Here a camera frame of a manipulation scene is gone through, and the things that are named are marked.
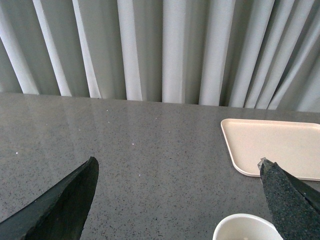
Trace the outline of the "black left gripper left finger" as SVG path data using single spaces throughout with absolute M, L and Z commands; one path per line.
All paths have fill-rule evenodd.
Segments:
M 2 240 L 78 240 L 94 199 L 99 163 L 77 169 L 0 224 Z

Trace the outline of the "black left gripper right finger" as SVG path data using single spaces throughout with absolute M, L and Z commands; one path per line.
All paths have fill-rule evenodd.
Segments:
M 320 238 L 320 192 L 263 157 L 260 180 L 272 222 L 284 240 Z

